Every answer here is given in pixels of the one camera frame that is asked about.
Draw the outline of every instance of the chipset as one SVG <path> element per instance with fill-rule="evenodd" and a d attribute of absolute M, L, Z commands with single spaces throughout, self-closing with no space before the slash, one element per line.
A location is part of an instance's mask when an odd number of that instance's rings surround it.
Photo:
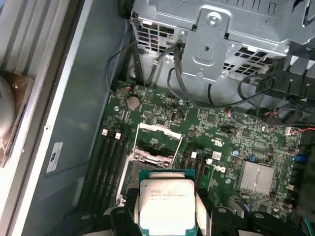
<path fill-rule="evenodd" d="M 237 188 L 242 191 L 269 195 L 274 169 L 249 161 L 243 161 Z"/>

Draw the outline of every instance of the microchip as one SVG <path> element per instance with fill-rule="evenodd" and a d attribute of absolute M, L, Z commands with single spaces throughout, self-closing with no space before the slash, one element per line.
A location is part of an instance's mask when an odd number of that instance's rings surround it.
<path fill-rule="evenodd" d="M 251 135 L 251 131 L 249 129 L 243 129 L 243 132 L 242 132 L 243 137 L 249 138 L 250 135 Z"/>
<path fill-rule="evenodd" d="M 214 123 L 216 120 L 216 116 L 213 114 L 208 114 L 207 122 Z"/>
<path fill-rule="evenodd" d="M 272 202 L 274 202 L 275 199 L 276 199 L 276 195 L 277 195 L 277 194 L 276 194 L 275 192 L 271 192 L 271 193 L 270 193 L 269 200 L 272 201 Z"/>
<path fill-rule="evenodd" d="M 165 121 L 161 119 L 157 119 L 156 124 L 165 125 Z"/>
<path fill-rule="evenodd" d="M 171 99 L 175 99 L 175 98 L 176 98 L 176 96 L 173 95 L 173 94 L 169 94 L 169 95 L 167 95 L 167 97 L 168 97 L 168 98 L 171 98 Z"/>
<path fill-rule="evenodd" d="M 259 205 L 259 211 L 267 212 L 268 207 L 265 205 Z"/>
<path fill-rule="evenodd" d="M 190 130 L 189 132 L 188 132 L 188 137 L 193 137 L 193 136 L 195 136 L 195 131 L 194 130 Z"/>

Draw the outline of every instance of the green circuit board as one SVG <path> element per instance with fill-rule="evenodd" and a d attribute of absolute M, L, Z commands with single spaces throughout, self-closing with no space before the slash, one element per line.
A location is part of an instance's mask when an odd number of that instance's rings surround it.
<path fill-rule="evenodd" d="M 263 210 L 283 220 L 287 212 L 281 209 L 286 199 L 288 180 L 294 163 L 293 156 L 287 154 L 290 148 L 299 145 L 301 135 L 286 136 L 284 128 L 273 127 L 267 132 L 263 125 L 244 126 L 233 121 L 227 110 L 201 110 L 193 105 L 158 90 L 134 86 L 120 82 L 117 94 L 109 97 L 102 129 L 119 132 L 128 137 L 126 153 L 134 145 L 139 123 L 159 124 L 183 135 L 183 140 L 174 157 L 174 168 L 194 168 L 188 164 L 191 152 L 197 152 L 201 164 L 198 165 L 198 187 L 206 188 L 215 205 L 227 206 L 229 199 L 242 202 L 252 211 Z M 140 107 L 130 110 L 126 100 L 136 96 Z M 256 118 L 244 114 L 234 114 L 245 123 L 255 123 Z M 137 145 L 174 154 L 179 141 L 162 132 L 139 130 Z M 246 194 L 237 188 L 243 161 L 254 159 L 256 163 L 274 169 L 271 194 Z M 135 173 L 128 168 L 122 194 L 127 191 L 127 182 Z"/>

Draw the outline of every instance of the screw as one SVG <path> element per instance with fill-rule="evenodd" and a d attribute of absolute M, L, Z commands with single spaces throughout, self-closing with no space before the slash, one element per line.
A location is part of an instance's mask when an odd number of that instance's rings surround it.
<path fill-rule="evenodd" d="M 15 89 L 18 89 L 18 88 L 19 88 L 19 86 L 18 86 L 17 83 L 14 83 L 14 84 L 13 84 L 13 87 L 14 87 Z"/>
<path fill-rule="evenodd" d="M 226 213 L 226 209 L 224 209 L 224 208 L 219 208 L 219 209 L 218 209 L 218 212 Z"/>
<path fill-rule="evenodd" d="M 217 18 L 215 16 L 210 18 L 210 25 L 214 26 L 217 23 Z"/>
<path fill-rule="evenodd" d="M 44 126 L 44 130 L 45 130 L 45 131 L 50 130 L 50 126 L 49 126 L 49 125 L 45 125 L 45 126 Z"/>
<path fill-rule="evenodd" d="M 229 178 L 225 179 L 225 183 L 226 184 L 230 184 L 231 183 L 231 179 L 229 179 Z"/>
<path fill-rule="evenodd" d="M 254 216 L 256 218 L 258 218 L 258 219 L 263 219 L 264 218 L 264 216 L 262 214 L 260 214 L 260 213 L 256 213 Z"/>

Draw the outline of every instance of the ram slot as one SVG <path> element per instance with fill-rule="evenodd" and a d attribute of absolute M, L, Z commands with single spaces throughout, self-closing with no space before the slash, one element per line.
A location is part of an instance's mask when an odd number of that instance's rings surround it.
<path fill-rule="evenodd" d="M 99 208 L 100 215 L 103 215 L 106 209 L 108 209 L 109 207 L 112 207 L 110 204 L 113 197 L 113 192 L 114 192 L 114 196 L 116 196 L 115 192 L 117 190 L 113 188 L 115 187 L 114 185 L 117 182 L 116 180 L 118 179 L 119 173 L 121 172 L 119 167 L 123 166 L 121 162 L 124 159 L 124 153 L 125 153 L 124 150 L 126 148 L 126 140 L 122 139 L 122 141 L 118 144 L 118 146 L 119 147 L 117 148 L 117 151 L 114 153 L 114 162 L 113 162 L 112 167 L 109 170 L 105 190 L 101 198 L 101 206 Z"/>
<path fill-rule="evenodd" d="M 110 147 L 110 151 L 108 151 L 106 155 L 107 162 L 105 163 L 105 166 L 103 168 L 104 172 L 102 173 L 102 178 L 99 183 L 98 193 L 96 194 L 96 201 L 94 202 L 94 209 L 96 212 L 98 212 L 99 207 L 102 202 L 102 196 L 105 191 L 105 187 L 107 185 L 108 181 L 108 175 L 110 172 L 113 171 L 112 166 L 115 160 L 115 154 L 119 150 L 119 140 L 114 139 L 113 144 Z"/>
<path fill-rule="evenodd" d="M 113 137 L 112 138 L 105 138 L 104 141 L 103 141 L 103 144 L 102 144 L 102 151 L 101 151 L 102 154 L 99 156 L 99 160 L 98 160 L 98 163 L 97 163 L 98 169 L 96 170 L 94 178 L 92 179 L 93 185 L 92 185 L 92 190 L 91 190 L 91 193 L 90 193 L 90 200 L 89 200 L 89 203 L 88 203 L 88 209 L 89 210 L 92 210 L 93 202 L 95 201 L 97 188 L 99 186 L 99 182 L 100 182 L 102 173 L 104 172 L 104 168 L 103 167 L 105 166 L 105 163 L 107 161 L 105 154 L 107 153 L 107 151 L 108 151 L 108 149 L 110 147 L 112 139 L 113 139 Z"/>

